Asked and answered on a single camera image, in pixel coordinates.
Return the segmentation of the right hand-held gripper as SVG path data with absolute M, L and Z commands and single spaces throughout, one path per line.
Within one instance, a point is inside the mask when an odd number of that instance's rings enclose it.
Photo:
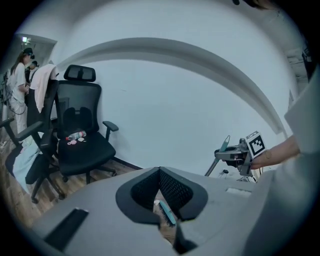
M 255 131 L 250 135 L 247 135 L 245 138 L 241 138 L 238 145 L 228 146 L 225 151 L 216 151 L 214 156 L 216 159 L 222 161 L 243 160 L 243 163 L 238 166 L 240 175 L 252 177 L 252 161 L 265 150 L 266 146 L 261 133 Z

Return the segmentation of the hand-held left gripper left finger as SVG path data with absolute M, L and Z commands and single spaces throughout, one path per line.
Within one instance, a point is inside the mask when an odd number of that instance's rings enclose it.
M 146 169 L 95 181 L 78 189 L 36 219 L 32 230 L 45 238 L 74 208 L 88 211 L 64 252 L 68 256 L 171 256 L 172 245 L 156 225 L 127 218 L 116 203 L 116 191 Z

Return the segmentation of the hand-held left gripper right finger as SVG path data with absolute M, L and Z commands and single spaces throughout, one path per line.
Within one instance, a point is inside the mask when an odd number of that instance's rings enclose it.
M 250 235 L 257 185 L 159 169 L 161 193 L 177 217 L 176 246 L 160 242 L 160 255 L 255 256 Z

